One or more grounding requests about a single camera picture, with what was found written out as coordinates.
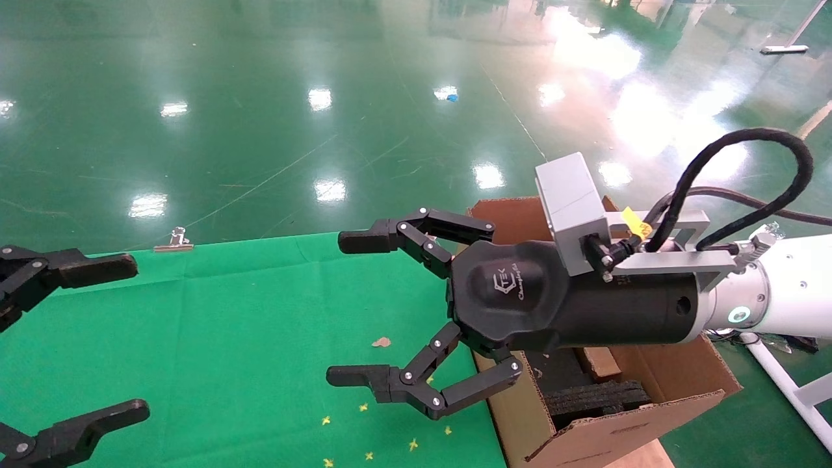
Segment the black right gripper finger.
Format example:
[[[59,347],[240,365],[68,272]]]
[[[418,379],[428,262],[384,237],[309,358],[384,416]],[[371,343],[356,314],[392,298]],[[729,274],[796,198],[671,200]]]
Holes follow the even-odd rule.
[[[344,254],[402,251],[437,278],[450,278],[454,255],[439,245],[439,238],[457,244],[491,242],[495,225],[450,211],[419,208],[403,217],[377,219],[366,230],[341,231],[338,248]]]
[[[463,329],[449,322],[403,369],[392,365],[333,365],[326,371],[326,380],[337,387],[365,386],[380,404],[407,403],[437,421],[507,390],[523,371],[522,362],[507,348],[488,350],[486,355],[495,361],[493,367],[437,390],[428,379],[463,337]]]

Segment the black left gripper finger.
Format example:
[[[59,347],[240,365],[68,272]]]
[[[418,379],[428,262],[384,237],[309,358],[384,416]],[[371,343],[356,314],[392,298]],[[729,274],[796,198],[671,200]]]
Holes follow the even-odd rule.
[[[78,289],[134,278],[133,255],[87,257],[77,248],[36,252],[2,246],[1,332],[5,332],[57,289]]]
[[[1,424],[2,467],[69,467],[89,460],[105,435],[150,417],[145,400],[78,415],[29,436]]]

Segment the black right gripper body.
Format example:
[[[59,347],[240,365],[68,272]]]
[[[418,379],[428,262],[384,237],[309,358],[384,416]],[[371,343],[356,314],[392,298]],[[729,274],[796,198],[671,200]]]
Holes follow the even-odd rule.
[[[448,280],[449,317],[482,356],[688,343],[699,335],[692,273],[609,282],[594,272],[571,276],[552,242],[480,240],[451,261]]]

